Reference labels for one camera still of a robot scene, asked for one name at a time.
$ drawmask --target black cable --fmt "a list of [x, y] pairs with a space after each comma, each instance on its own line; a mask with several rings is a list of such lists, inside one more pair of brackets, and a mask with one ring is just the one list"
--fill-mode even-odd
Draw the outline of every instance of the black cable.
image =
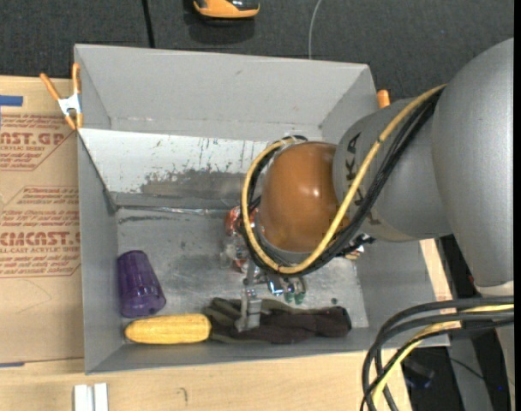
[[[421, 326], [427, 326], [431, 324], [437, 324], [444, 321], [471, 321], [474, 319], [475, 321], [482, 321], [482, 320], [490, 320], [494, 318], [501, 318], [506, 317], [510, 315], [509, 311], [501, 311], [498, 313], [484, 313], [484, 312], [478, 312], [478, 313], [448, 313], [448, 314], [438, 314], [438, 315], [431, 315], [427, 317], [422, 317], [419, 319], [413, 319], [408, 322], [404, 322], [401, 325], [395, 325], [393, 328], [391, 328], [391, 325], [394, 325], [397, 321], [406, 318], [407, 316], [421, 313], [423, 312], [424, 307], [430, 307], [429, 310], [433, 310], [434, 308], [441, 308], [441, 307], [479, 307], [479, 306], [491, 306], [491, 305], [498, 305], [498, 304], [511, 304], [511, 303], [501, 303], [502, 299], [504, 297], [497, 297], [497, 302], [495, 303], [495, 299], [493, 300], [479, 300], [477, 302], [474, 302], [472, 299], [466, 299], [466, 300], [458, 300], [458, 301], [436, 301], [433, 303], [427, 303], [425, 305], [420, 305], [418, 307], [412, 307], [410, 309], [407, 309], [401, 313], [396, 314], [394, 317], [389, 319], [381, 328], [380, 331], [375, 338], [374, 344], [371, 346], [371, 348], [368, 351], [368, 355], [366, 357], [365, 363], [370, 366], [370, 361], [372, 359], [380, 361], [380, 365], [377, 366], [377, 372], [379, 372], [381, 368], [381, 359], [380, 354], [382, 350], [382, 346], [384, 343], [396, 335], [403, 333], [405, 331], [408, 331], [410, 329], [415, 329], [416, 327]], [[368, 371], [363, 374], [364, 382], [368, 381]], [[389, 406], [392, 407], [392, 405], [395, 407], [395, 404], [393, 404], [393, 399], [391, 398], [390, 391], [387, 390], [387, 393], [385, 394], [385, 397], [388, 401], [388, 397], [390, 397], [390, 400], [388, 401]]]
[[[514, 298], [512, 296], [504, 296], [504, 297], [488, 297], [488, 298], [474, 298], [474, 299], [459, 299], [459, 300], [450, 300], [450, 301], [434, 301], [431, 303], [424, 303], [422, 305], [417, 305], [410, 307], [409, 309], [405, 309], [396, 315], [389, 318], [380, 328], [375, 341], [378, 340], [381, 334], [384, 331], [389, 330], [396, 323], [410, 317], [412, 315], [416, 315], [418, 313], [425, 313], [427, 311], [433, 311], [436, 309], [445, 309], [445, 308], [472, 308], [472, 307], [481, 307], [481, 306], [492, 306], [492, 305], [502, 305], [502, 304], [512, 304], [514, 302]], [[375, 356], [375, 368], [377, 373], [380, 373], [382, 370], [382, 352], [379, 350]], [[383, 390], [383, 394], [386, 398], [386, 402], [392, 411], [396, 411], [398, 408], [396, 407], [390, 390], [385, 387]]]
[[151, 49], [156, 48], [156, 44], [154, 43], [154, 32], [152, 29], [152, 20], [150, 19], [150, 9], [148, 8], [148, 0], [141, 0], [142, 2], [142, 12], [144, 13], [144, 20], [147, 24], [147, 34], [148, 34], [148, 44]]
[[383, 371], [383, 373], [379, 374], [377, 376], [377, 378], [372, 383], [369, 383], [368, 378], [369, 378], [369, 371], [370, 371], [370, 366], [371, 366], [371, 360], [373, 358], [368, 359], [368, 357], [366, 357], [366, 359], [364, 361], [364, 364], [363, 364], [363, 368], [362, 368], [363, 399], [362, 399], [362, 404], [360, 406], [360, 409], [363, 409], [363, 405], [367, 404], [370, 411], [376, 411], [376, 407], [375, 407], [375, 405], [373, 403], [373, 399], [371, 398], [371, 393], [372, 393], [373, 389], [376, 388], [376, 386], [383, 379], [384, 375], [387, 372], [387, 369], [389, 367], [391, 367], [393, 364], [395, 364], [396, 361], [398, 360], [398, 358], [401, 358], [403, 353], [407, 350], [407, 348], [411, 344], [418, 343], [420, 341], [426, 340], [426, 339], [431, 338], [431, 337], [439, 337], [439, 336], [442, 336], [442, 335], [449, 335], [451, 333], [456, 334], [459, 331], [461, 331], [464, 335], [468, 336], [469, 334], [471, 334], [474, 331], [478, 332], [478, 331], [493, 330], [494, 328], [504, 327], [506, 325], [513, 324], [514, 319], [513, 319], [513, 315], [512, 315], [511, 318], [502, 319], [502, 320], [499, 320], [499, 321], [492, 322], [490, 324], [488, 324], [488, 323], [479, 323], [476, 319], [473, 319], [473, 320], [472, 319], [464, 319], [462, 321], [465, 321], [465, 322], [472, 322], [473, 321], [476, 324], [470, 325], [468, 327], [468, 329], [461, 329], [461, 330], [460, 329], [453, 329], [453, 330], [442, 330], [442, 331], [431, 332], [431, 333], [428, 333], [426, 335], [423, 335], [422, 337], [418, 337], [418, 338], [416, 338], [414, 340], [408, 341], [387, 362], [385, 370]]
[[421, 127], [433, 115], [435, 105], [440, 95], [441, 91], [430, 96], [423, 104], [419, 105], [413, 111], [409, 119], [407, 119], [407, 121], [402, 125], [401, 129], [398, 131], [398, 134], [393, 140], [377, 174], [375, 175], [369, 190], [364, 196], [362, 203], [356, 210], [354, 217], [344, 229], [337, 233], [337, 240], [332, 245], [330, 245], [320, 255], [320, 257], [312, 263], [309, 268], [304, 270], [302, 273], [303, 275], [320, 269], [323, 265], [326, 265], [346, 248], [347, 244], [350, 242], [350, 239], [359, 230], [369, 211], [373, 207], [374, 202], [379, 197], [380, 191], [386, 184], [386, 180], [392, 173], [392, 170], [399, 161], [399, 158], [416, 137]]

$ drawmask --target purple plastic cup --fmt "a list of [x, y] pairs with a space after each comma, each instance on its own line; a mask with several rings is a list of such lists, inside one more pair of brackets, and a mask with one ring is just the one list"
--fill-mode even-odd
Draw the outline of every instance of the purple plastic cup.
[[120, 313], [127, 318], [154, 315], [166, 300], [148, 256], [139, 250], [117, 258]]

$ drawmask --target black cord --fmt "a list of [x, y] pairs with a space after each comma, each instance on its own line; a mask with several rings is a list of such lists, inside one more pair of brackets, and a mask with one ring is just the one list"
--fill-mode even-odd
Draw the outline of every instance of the black cord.
[[[471, 320], [471, 319], [466, 319], [466, 320], [463, 320], [463, 321], [465, 321], [465, 322], [472, 322], [472, 321], [474, 321], [474, 322], [477, 323], [477, 320]], [[418, 343], [420, 341], [426, 340], [426, 339], [431, 338], [431, 337], [440, 337], [442, 335], [450, 335], [452, 333], [457, 333], [458, 331], [461, 331], [461, 332], [463, 332], [463, 334], [468, 336], [469, 334], [471, 334], [473, 332], [489, 331], [489, 330], [493, 330], [493, 329], [498, 328], [498, 327], [504, 327], [506, 325], [511, 325], [511, 324], [513, 324], [513, 322], [514, 322], [514, 318], [513, 318], [513, 315], [512, 315], [511, 318], [502, 319], [502, 320], [499, 320], [499, 321], [492, 322], [490, 324], [488, 324], [488, 323], [481, 323], [481, 324], [477, 323], [477, 324], [470, 325], [468, 329], [461, 329], [461, 330], [455, 329], [455, 330], [452, 330], [452, 331], [451, 330], [436, 331], [436, 332], [432, 332], [432, 333], [423, 335], [422, 337], [418, 337], [418, 338], [416, 338], [414, 340], [408, 341], [388, 361], [388, 363], [386, 364], [385, 370], [383, 370], [383, 372], [380, 373], [377, 376], [377, 378], [372, 383], [369, 383], [369, 381], [368, 381], [371, 360], [368, 361], [368, 359], [366, 358], [365, 361], [366, 362], [368, 361], [368, 363], [367, 364], [364, 363], [363, 364], [363, 368], [362, 368], [363, 399], [362, 399], [362, 403], [361, 403], [361, 406], [360, 406], [360, 410], [362, 410], [363, 406], [365, 404], [367, 404], [368, 409], [370, 411], [376, 411], [376, 407], [375, 407], [375, 405], [373, 403], [373, 399], [371, 397], [371, 393], [373, 392], [374, 388], [376, 388], [376, 386], [384, 378], [384, 375], [386, 374], [387, 369], [389, 367], [391, 367], [392, 365], [394, 365], [396, 363], [396, 361], [398, 360], [398, 358], [401, 358], [403, 353], [407, 350], [407, 348], [411, 344]]]
[[152, 29], [152, 20], [150, 19], [150, 9], [148, 8], [148, 0], [141, 0], [142, 2], [142, 11], [144, 12], [144, 20], [147, 24], [147, 34], [148, 34], [148, 44], [151, 49], [156, 48], [156, 44], [154, 43], [154, 31]]
[[[385, 332], [390, 330], [395, 324], [399, 321], [408, 318], [412, 315], [416, 315], [418, 313], [425, 313], [433, 310], [446, 309], [446, 308], [455, 308], [455, 309], [465, 309], [472, 307], [480, 307], [480, 306], [492, 306], [492, 305], [502, 305], [502, 304], [512, 304], [514, 302], [514, 298], [512, 296], [504, 296], [504, 297], [488, 297], [488, 298], [471, 298], [471, 299], [459, 299], [459, 300], [449, 300], [449, 301], [433, 301], [431, 303], [424, 303], [421, 305], [413, 306], [408, 309], [405, 309], [391, 318], [389, 318], [380, 328], [375, 341], [380, 339], [380, 336]], [[379, 350], [375, 356], [375, 368], [377, 373], [382, 371], [382, 352]], [[398, 408], [396, 407], [395, 402], [392, 399], [392, 394], [390, 390], [385, 387], [383, 390], [383, 394], [386, 398], [386, 402], [392, 411], [396, 411]]]
[[[454, 313], [454, 314], [440, 314], [440, 315], [432, 315], [429, 317], [423, 317], [420, 319], [414, 319], [409, 322], [402, 323], [401, 325], [395, 325], [399, 321], [406, 319], [412, 315], [416, 315], [418, 313], [426, 313], [432, 310], [436, 309], [444, 309], [444, 308], [472, 308], [472, 307], [480, 307], [480, 306], [492, 306], [492, 305], [501, 305], [501, 304], [512, 304], [513, 303], [513, 297], [491, 297], [487, 299], [461, 299], [461, 300], [451, 300], [451, 301], [434, 301], [431, 303], [425, 303], [422, 305], [410, 307], [408, 309], [403, 310], [400, 313], [395, 314], [390, 319], [388, 319], [380, 328], [380, 331], [375, 338], [375, 342], [373, 346], [369, 349], [368, 355], [366, 357], [366, 360], [364, 362], [363, 366], [363, 382], [368, 382], [368, 370], [370, 368], [371, 360], [375, 358], [375, 363], [378, 362], [376, 368], [377, 372], [380, 372], [380, 369], [382, 367], [381, 362], [381, 348], [385, 341], [390, 339], [391, 337], [396, 336], [399, 333], [402, 333], [404, 331], [407, 331], [412, 328], [420, 327], [423, 325], [429, 325], [433, 324], [431, 322], [441, 322], [441, 321], [454, 321], [454, 320], [465, 320], [467, 318], [474, 318], [476, 321], [482, 320], [482, 319], [493, 319], [497, 318], [499, 316], [498, 314], [492, 314], [490, 313], [488, 316], [489, 318], [484, 318], [482, 316], [479, 316], [479, 313], [475, 313], [478, 316], [471, 317], [468, 315], [469, 313]], [[509, 311], [502, 311], [501, 313], [504, 313], [505, 315], [510, 315]], [[390, 390], [385, 388], [383, 390], [386, 401], [388, 402], [389, 406], [392, 408], [395, 403], [393, 403], [392, 395], [390, 393]]]
[[[422, 126], [433, 115], [437, 100], [440, 97], [441, 93], [442, 90], [439, 90], [438, 92], [432, 94], [428, 99], [426, 99], [425, 102], [418, 105], [410, 114], [409, 118], [404, 122], [401, 129], [398, 131], [398, 134], [392, 141], [389, 151], [384, 157], [382, 164], [377, 174], [375, 175], [375, 178], [371, 183], [371, 186], [369, 187], [368, 192], [366, 193], [362, 203], [359, 205], [354, 217], [352, 218], [348, 226], [335, 235], [335, 241], [329, 247], [327, 247], [324, 250], [324, 252], [320, 254], [320, 257], [314, 260], [309, 267], [293, 275], [304, 276], [311, 272], [319, 270], [322, 266], [326, 265], [337, 255], [341, 254], [343, 250], [345, 250], [349, 246], [350, 239], [352, 239], [352, 237], [356, 234], [356, 232], [359, 230], [359, 227], [362, 225], [364, 219], [367, 217], [371, 207], [378, 198], [380, 191], [386, 184], [386, 180], [388, 179], [388, 177], [392, 173], [393, 168], [399, 161], [399, 158], [404, 153], [405, 149], [409, 146], [409, 144], [414, 140]], [[277, 152], [277, 149], [266, 154], [266, 156], [256, 166], [253, 175], [250, 179], [248, 202], [250, 202], [255, 195], [255, 186], [259, 175], [261, 174], [262, 170], [266, 167], [268, 162], [272, 159], [272, 157], [274, 157], [274, 155]], [[249, 250], [252, 251], [251, 256], [255, 263], [261, 269], [270, 271], [272, 267], [266, 264], [264, 260], [253, 251], [254, 249], [251, 247], [248, 237], [245, 236], [245, 238]]]
[[422, 126], [433, 115], [437, 100], [441, 93], [442, 91], [438, 91], [437, 93], [430, 96], [424, 103], [419, 105], [410, 115], [409, 119], [405, 121], [401, 129], [398, 131], [395, 139], [393, 140], [388, 153], [386, 154], [377, 174], [375, 175], [369, 190], [365, 194], [362, 203], [359, 205], [356, 213], [354, 214], [354, 217], [344, 229], [336, 234], [336, 241], [328, 248], [326, 248], [320, 257], [302, 272], [303, 275], [320, 269], [323, 265], [326, 265], [334, 257], [339, 255], [345, 248], [347, 248], [347, 244], [350, 242], [350, 239], [359, 230], [369, 211], [373, 207], [374, 202], [379, 197], [380, 191], [386, 184], [386, 180], [392, 173], [392, 170], [399, 161], [399, 158], [416, 137]]

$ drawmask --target white plastic piece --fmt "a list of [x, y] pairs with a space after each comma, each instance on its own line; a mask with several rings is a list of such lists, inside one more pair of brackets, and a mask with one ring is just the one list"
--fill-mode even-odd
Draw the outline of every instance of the white plastic piece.
[[108, 411], [108, 385], [75, 385], [74, 411]]

